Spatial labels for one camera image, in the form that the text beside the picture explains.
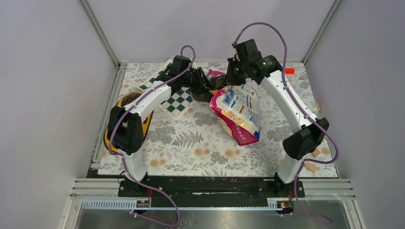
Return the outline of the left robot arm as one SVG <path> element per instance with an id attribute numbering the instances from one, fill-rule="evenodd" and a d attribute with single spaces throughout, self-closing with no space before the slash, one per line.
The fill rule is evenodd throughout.
<path id="1" fill-rule="evenodd" d="M 131 180 L 129 188 L 136 196 L 148 191 L 147 181 L 143 180 L 147 169 L 140 150 L 154 110 L 177 93 L 198 91 L 207 84 L 202 68 L 192 59 L 177 55 L 146 83 L 133 101 L 123 104 L 120 99 L 111 109 L 104 133 L 106 148 L 111 155 L 121 158 L 125 176 Z"/>

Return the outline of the cat food bag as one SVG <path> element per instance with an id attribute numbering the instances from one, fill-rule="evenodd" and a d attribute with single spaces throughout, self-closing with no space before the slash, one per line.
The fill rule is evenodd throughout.
<path id="1" fill-rule="evenodd" d="M 211 84 L 202 94 L 192 98 L 215 113 L 225 132 L 240 146 L 260 139 L 260 105 L 256 90 L 248 85 L 226 85 L 226 74 L 210 69 L 205 73 Z"/>

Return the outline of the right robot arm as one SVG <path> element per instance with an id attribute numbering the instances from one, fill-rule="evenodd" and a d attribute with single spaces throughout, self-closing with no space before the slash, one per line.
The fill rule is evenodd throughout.
<path id="1" fill-rule="evenodd" d="M 286 152 L 283 165 L 275 174 L 275 193 L 285 197 L 292 190 L 292 182 L 308 153 L 320 145 L 329 128 L 326 118 L 319 119 L 298 97 L 285 78 L 285 68 L 273 56 L 263 57 L 253 39 L 234 42 L 234 57 L 228 59 L 225 85 L 242 85 L 252 79 L 276 102 L 285 116 L 292 135 L 283 140 Z"/>

